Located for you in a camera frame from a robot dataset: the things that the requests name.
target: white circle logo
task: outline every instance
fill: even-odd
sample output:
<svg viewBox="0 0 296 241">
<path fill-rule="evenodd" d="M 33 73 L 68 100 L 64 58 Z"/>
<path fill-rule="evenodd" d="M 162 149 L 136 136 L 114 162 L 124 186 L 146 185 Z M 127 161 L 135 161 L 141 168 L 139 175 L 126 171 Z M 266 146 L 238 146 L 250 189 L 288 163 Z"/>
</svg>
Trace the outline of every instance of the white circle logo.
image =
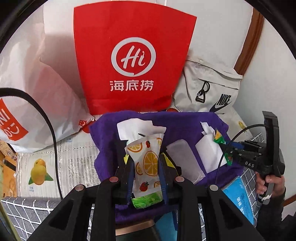
<svg viewBox="0 0 296 241">
<path fill-rule="evenodd" d="M 139 58 L 138 60 L 138 65 L 139 66 L 143 66 L 145 64 L 142 63 L 144 61 L 144 51 L 142 51 L 142 55 L 139 56 L 139 53 L 141 51 L 141 49 L 139 48 L 137 50 L 137 52 L 135 53 L 134 56 L 131 56 L 135 46 L 131 46 L 130 50 L 128 51 L 127 55 L 125 58 L 122 58 L 121 59 L 121 62 L 123 62 L 123 69 L 119 67 L 117 61 L 116 61 L 116 58 L 117 58 L 117 53 L 118 51 L 126 44 L 129 44 L 129 43 L 141 43 L 143 45 L 145 45 L 149 51 L 150 51 L 150 54 L 151 54 L 151 60 L 149 62 L 149 64 L 147 65 L 147 67 L 145 69 L 143 69 L 142 71 L 140 71 L 139 73 L 132 73 L 132 72 L 127 72 L 125 71 L 124 69 L 126 69 L 127 67 L 127 64 L 128 64 L 128 61 L 131 59 L 132 62 L 131 62 L 131 67 L 134 67 L 135 63 L 136 63 L 136 60 L 138 60 L 137 58 Z M 139 37 L 130 37 L 130 38 L 127 38 L 127 39 L 124 39 L 122 41 L 120 41 L 113 49 L 112 51 L 112 54 L 111 54 L 111 63 L 114 67 L 114 69 L 124 75 L 124 76 L 127 76 L 127 77 L 137 77 L 137 76 L 141 76 L 145 73 L 147 73 L 149 70 L 151 70 L 151 68 L 153 67 L 154 63 L 155 63 L 155 60 L 156 60 L 156 52 L 155 52 L 155 49 L 154 47 L 152 46 L 151 43 L 149 43 L 147 40 L 143 39 L 143 38 L 139 38 Z"/>
</svg>

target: bolt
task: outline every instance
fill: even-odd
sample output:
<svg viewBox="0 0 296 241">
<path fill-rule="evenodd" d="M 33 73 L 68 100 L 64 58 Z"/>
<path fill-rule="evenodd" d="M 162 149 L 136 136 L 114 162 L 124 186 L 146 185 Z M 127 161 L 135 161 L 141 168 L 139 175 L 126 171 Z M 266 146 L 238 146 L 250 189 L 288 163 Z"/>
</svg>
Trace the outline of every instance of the bolt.
<svg viewBox="0 0 296 241">
<path fill-rule="evenodd" d="M 218 191 L 219 188 L 213 184 L 210 186 L 210 189 L 215 192 L 215 191 Z"/>
<path fill-rule="evenodd" d="M 76 190 L 76 191 L 78 191 L 78 192 L 80 192 L 80 191 L 82 191 L 82 190 L 83 190 L 83 188 L 84 188 L 84 186 L 83 186 L 83 185 L 81 185 L 81 184 L 78 184 L 78 185 L 75 187 L 75 190 Z"/>
<path fill-rule="evenodd" d="M 184 182 L 184 177 L 182 177 L 182 176 L 177 176 L 176 178 L 175 178 L 175 180 L 177 181 L 177 182 L 179 182 L 179 183 L 182 183 L 182 182 Z"/>
<path fill-rule="evenodd" d="M 118 177 L 115 177 L 115 176 L 110 177 L 110 178 L 109 178 L 109 181 L 110 181 L 111 183 L 118 182 Z"/>
</svg>

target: black sleeve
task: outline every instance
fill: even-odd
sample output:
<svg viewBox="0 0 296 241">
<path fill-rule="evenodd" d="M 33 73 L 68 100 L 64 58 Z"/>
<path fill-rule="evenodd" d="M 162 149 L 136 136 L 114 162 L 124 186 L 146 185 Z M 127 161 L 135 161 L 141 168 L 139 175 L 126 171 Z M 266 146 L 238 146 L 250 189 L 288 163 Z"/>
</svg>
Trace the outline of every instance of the black sleeve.
<svg viewBox="0 0 296 241">
<path fill-rule="evenodd" d="M 281 213 L 284 209 L 285 192 L 271 198 L 268 205 L 261 205 L 257 220 L 257 230 L 266 241 L 278 241 L 281 235 Z"/>
</svg>

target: haidilao logo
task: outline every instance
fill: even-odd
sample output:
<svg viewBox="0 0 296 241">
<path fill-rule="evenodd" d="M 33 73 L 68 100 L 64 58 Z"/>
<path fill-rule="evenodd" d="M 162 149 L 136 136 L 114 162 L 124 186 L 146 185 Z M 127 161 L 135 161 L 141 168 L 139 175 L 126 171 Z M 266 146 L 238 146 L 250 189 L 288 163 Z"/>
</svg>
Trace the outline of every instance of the haidilao logo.
<svg viewBox="0 0 296 241">
<path fill-rule="evenodd" d="M 153 67 L 156 52 L 150 42 L 131 37 L 120 41 L 113 49 L 111 63 L 114 69 L 127 77 L 137 77 Z"/>
</svg>

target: orange slice print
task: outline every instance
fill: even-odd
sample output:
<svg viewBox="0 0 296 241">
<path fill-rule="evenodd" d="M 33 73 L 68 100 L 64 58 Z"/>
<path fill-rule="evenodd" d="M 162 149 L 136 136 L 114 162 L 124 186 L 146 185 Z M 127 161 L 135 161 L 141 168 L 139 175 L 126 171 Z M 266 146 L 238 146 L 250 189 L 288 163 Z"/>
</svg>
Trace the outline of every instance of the orange slice print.
<svg viewBox="0 0 296 241">
<path fill-rule="evenodd" d="M 148 151 L 144 157 L 144 172 L 148 176 L 157 176 L 158 157 L 153 151 Z"/>
<path fill-rule="evenodd" d="M 142 169 L 141 169 L 139 163 L 136 164 L 135 170 L 138 175 L 140 175 L 140 176 L 143 175 L 143 172 L 142 172 Z"/>
<path fill-rule="evenodd" d="M 156 139 L 157 139 L 157 143 L 159 144 L 159 147 L 161 147 L 163 140 L 160 137 L 158 137 Z"/>
<path fill-rule="evenodd" d="M 154 188 L 157 188 L 159 186 L 160 186 L 160 181 L 157 181 L 157 182 L 154 183 Z"/>
<path fill-rule="evenodd" d="M 128 150 L 130 150 L 131 152 L 140 152 L 142 149 L 143 149 L 142 142 L 138 145 L 128 147 Z"/>
</svg>

